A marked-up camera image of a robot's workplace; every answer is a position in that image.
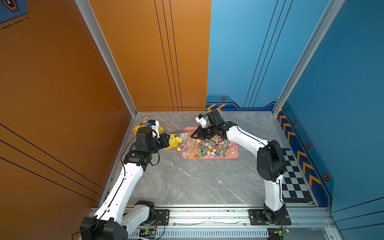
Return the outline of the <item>clear ziploc bag with candies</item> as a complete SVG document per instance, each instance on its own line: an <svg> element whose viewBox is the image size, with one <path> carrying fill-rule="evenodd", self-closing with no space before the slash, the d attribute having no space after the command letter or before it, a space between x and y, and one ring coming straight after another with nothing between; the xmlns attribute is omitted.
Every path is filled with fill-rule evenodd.
<svg viewBox="0 0 384 240"><path fill-rule="evenodd" d="M143 125L143 124L138 124L138 125L136 125L134 128L132 128L132 132L135 134L135 136L137 135L138 130L139 130L140 128L142 128L142 127L145 127L145 125Z"/></svg>

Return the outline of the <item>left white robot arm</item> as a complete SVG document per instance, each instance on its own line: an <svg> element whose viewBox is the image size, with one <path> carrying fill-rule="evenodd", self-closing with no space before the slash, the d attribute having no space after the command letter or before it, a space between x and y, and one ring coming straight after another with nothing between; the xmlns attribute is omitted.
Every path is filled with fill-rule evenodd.
<svg viewBox="0 0 384 240"><path fill-rule="evenodd" d="M155 204L138 201L125 213L128 201L147 166L153 166L152 156L170 146L170 135L159 130L159 122L150 120L137 129L136 141L122 160L122 170L110 194L92 217L84 218L80 225L83 240L127 240L141 224L155 220Z"/></svg>

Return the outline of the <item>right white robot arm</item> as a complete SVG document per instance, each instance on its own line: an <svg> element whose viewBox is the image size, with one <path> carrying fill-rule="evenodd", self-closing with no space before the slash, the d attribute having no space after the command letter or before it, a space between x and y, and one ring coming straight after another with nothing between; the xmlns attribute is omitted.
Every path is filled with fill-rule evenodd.
<svg viewBox="0 0 384 240"><path fill-rule="evenodd" d="M237 124L225 121L218 111L200 114L196 121L199 126L192 134L193 139L221 137L235 142L257 157L257 172L264 179L266 192L264 221L269 225L280 224L288 214L282 194L287 165L279 142L263 140L244 131Z"/></svg>

